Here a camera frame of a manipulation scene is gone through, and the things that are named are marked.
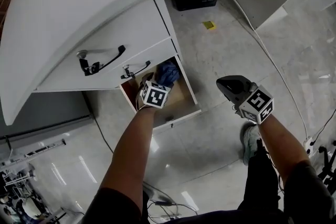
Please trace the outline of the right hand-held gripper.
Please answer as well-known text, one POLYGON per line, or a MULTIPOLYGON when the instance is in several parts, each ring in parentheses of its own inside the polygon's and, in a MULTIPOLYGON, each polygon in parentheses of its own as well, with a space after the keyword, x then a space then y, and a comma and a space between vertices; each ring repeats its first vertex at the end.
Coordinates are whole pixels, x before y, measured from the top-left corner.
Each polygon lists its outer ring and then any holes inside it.
POLYGON ((233 103, 235 113, 256 124, 271 115, 274 109, 273 96, 263 87, 244 76, 225 76, 216 80, 220 92, 233 103))

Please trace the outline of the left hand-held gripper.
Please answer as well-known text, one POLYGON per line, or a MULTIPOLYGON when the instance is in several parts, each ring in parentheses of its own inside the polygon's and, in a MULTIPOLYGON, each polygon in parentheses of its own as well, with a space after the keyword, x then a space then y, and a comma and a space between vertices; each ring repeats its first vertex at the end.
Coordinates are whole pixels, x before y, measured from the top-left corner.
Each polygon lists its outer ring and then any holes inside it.
POLYGON ((143 76, 135 98, 136 110, 141 110, 149 106, 157 109, 164 107, 171 88, 156 83, 153 77, 153 72, 143 76))

